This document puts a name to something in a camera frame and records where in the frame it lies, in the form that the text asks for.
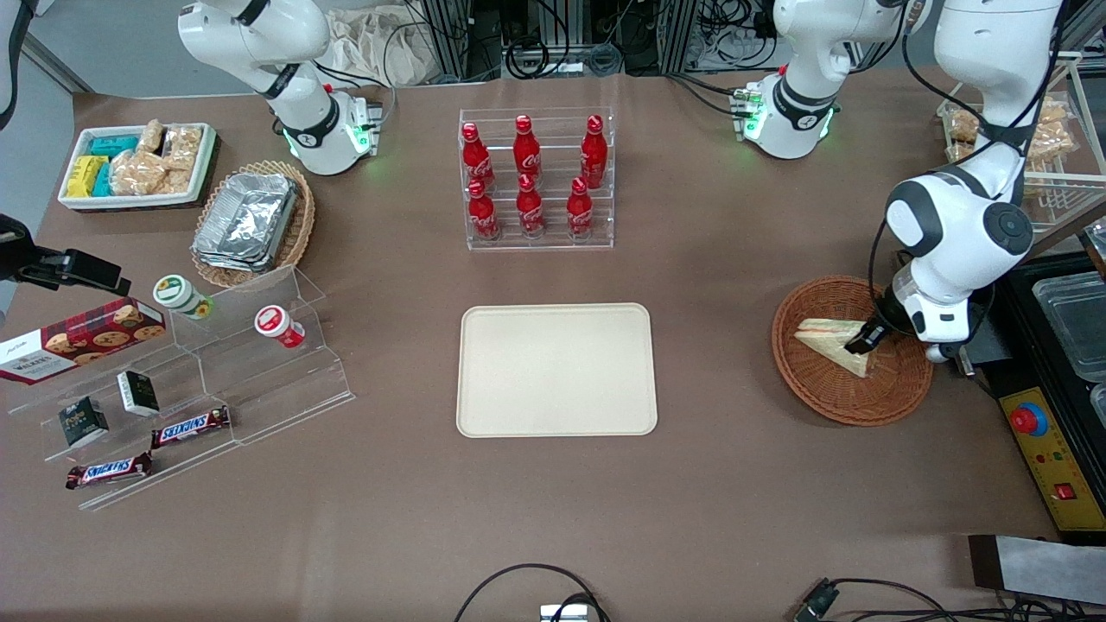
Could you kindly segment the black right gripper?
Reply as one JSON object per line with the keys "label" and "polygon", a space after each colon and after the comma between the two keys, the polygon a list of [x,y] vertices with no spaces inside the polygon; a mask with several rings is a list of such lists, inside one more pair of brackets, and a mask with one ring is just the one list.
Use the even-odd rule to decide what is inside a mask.
{"label": "black right gripper", "polygon": [[38,251],[27,225],[8,215],[1,215],[1,280],[51,291],[80,286],[111,296],[131,293],[131,280],[122,277],[119,265],[75,249]]}

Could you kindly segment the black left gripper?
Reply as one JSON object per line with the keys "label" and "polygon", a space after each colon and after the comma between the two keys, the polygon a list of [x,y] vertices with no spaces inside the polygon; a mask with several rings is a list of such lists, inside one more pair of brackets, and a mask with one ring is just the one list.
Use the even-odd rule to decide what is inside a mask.
{"label": "black left gripper", "polygon": [[893,284],[881,289],[881,294],[874,298],[873,305],[874,317],[862,324],[860,331],[851,338],[844,346],[847,352],[857,355],[857,357],[869,354],[880,345],[881,339],[893,333],[910,335],[910,318],[900,300],[895,296]]}

